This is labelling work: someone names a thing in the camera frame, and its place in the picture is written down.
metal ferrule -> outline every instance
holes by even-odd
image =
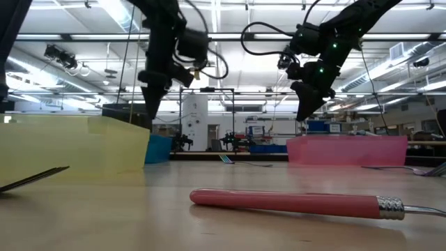
[[[404,205],[399,198],[376,196],[379,205],[379,216],[386,220],[403,220]]]

blue container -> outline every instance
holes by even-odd
[[[250,153],[286,153],[286,146],[251,146],[249,148]]]
[[[151,135],[148,141],[145,163],[156,164],[169,161],[171,148],[172,138]]]

table surface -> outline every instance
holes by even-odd
[[[446,179],[404,170],[170,162],[115,181],[51,177],[0,195],[2,250],[444,250],[446,218],[404,221],[195,206],[195,188],[400,197],[446,209]]]

pink container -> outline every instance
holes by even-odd
[[[407,137],[304,136],[286,141],[289,162],[299,165],[401,166]]]

ceiling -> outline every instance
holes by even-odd
[[[240,33],[244,27],[250,22],[262,21],[278,27],[289,33],[294,33],[295,26],[301,23],[304,16],[312,3],[312,0],[307,1],[306,10],[301,10],[302,1],[296,0],[200,0],[193,1],[203,13],[206,19],[207,26],[210,32],[213,33]],[[330,18],[336,16],[339,11],[346,5],[352,3],[351,0],[324,0],[317,5],[311,15],[309,22],[313,24],[320,24]],[[442,33],[446,30],[446,23],[444,16],[446,14],[446,0],[433,1],[436,5],[431,10],[426,10],[429,7],[429,1],[423,0],[404,0],[395,10],[386,13],[379,22],[373,27],[370,32],[373,33]],[[132,13],[132,5],[126,1],[120,0],[90,0],[92,8],[84,7],[84,0],[33,0],[31,10],[26,16],[26,20],[22,25],[20,33],[127,33]],[[245,10],[245,4],[248,4],[248,10]],[[190,28],[203,30],[203,23],[197,13],[190,8],[184,1],[180,1],[182,12],[187,19],[187,25]],[[119,18],[126,17],[126,24],[121,22]],[[141,12],[136,9],[134,14],[133,33],[148,32],[140,28]],[[253,26],[252,32],[270,32],[270,29],[264,26]],[[35,72],[35,75],[48,73],[55,76],[58,81],[65,80],[66,82],[75,84],[71,85],[70,92],[82,92],[83,89],[97,92],[117,92],[118,86],[122,78],[122,86],[128,91],[132,90],[133,84],[139,86],[135,75],[144,68],[144,42],[129,43],[127,54],[127,43],[49,43],[45,41],[40,42],[16,42],[15,48],[11,53],[11,57],[15,60],[21,61],[26,65],[33,66],[37,69],[43,69]],[[364,58],[370,70],[375,66],[379,66],[386,62],[386,57],[389,56],[389,49],[396,45],[398,41],[391,42],[366,42],[363,44]],[[248,42],[248,48],[255,52],[269,52],[282,50],[287,42]],[[420,43],[407,44],[406,46],[415,46]],[[71,71],[67,73],[57,62],[49,61],[43,56],[47,45],[56,45],[57,47],[66,50],[69,53],[75,54],[79,62],[84,63],[90,68]],[[291,91],[289,86],[291,82],[286,79],[284,71],[277,69],[278,55],[272,56],[252,56],[247,54],[240,46],[240,42],[218,42],[211,43],[210,48],[220,52],[229,64],[229,76],[217,82],[210,80],[210,86],[220,86],[224,88],[235,88],[239,91],[265,91],[267,87],[273,88],[277,91]],[[429,58],[431,60],[431,69],[441,68],[446,54],[443,47],[439,46],[434,50],[429,51]],[[215,56],[209,54],[211,61],[216,61]],[[315,61],[315,57],[301,55],[301,61],[308,60]],[[105,84],[104,70],[116,70],[118,74],[116,79],[108,79],[109,84]],[[364,61],[362,54],[358,51],[352,51],[348,56],[345,64],[341,69],[341,75],[337,78],[332,88],[341,91],[348,83],[352,82],[356,77],[364,74]],[[206,72],[210,74],[216,73],[216,68],[207,68]],[[376,74],[373,77],[374,84],[379,89],[385,88],[397,82],[403,81],[408,77],[413,77],[416,74],[426,72],[426,68],[409,67],[406,63],[399,64],[392,70],[385,73]],[[26,84],[15,86],[15,93],[21,91],[30,91]],[[398,92],[414,92],[419,88],[413,86],[413,83],[406,83],[398,86],[390,91]],[[39,91],[54,91],[51,88],[39,89]],[[178,85],[174,85],[173,90],[178,90]],[[365,92],[371,93],[372,86],[370,82],[366,82],[349,90],[350,92]],[[385,96],[383,101],[394,100],[396,98],[404,98],[405,96]],[[46,95],[45,98],[57,99],[57,96]],[[128,102],[131,96],[123,96],[120,102]],[[243,96],[237,99],[262,99],[264,96]],[[274,99],[282,100],[284,96],[275,96]],[[364,102],[373,102],[372,96],[349,96],[348,98],[338,98],[331,105],[349,104],[354,102],[355,106],[361,105]],[[136,95],[135,100],[142,100],[142,96]],[[298,100],[297,96],[288,96],[287,100]],[[102,99],[103,102],[116,102],[116,96],[107,96]]]

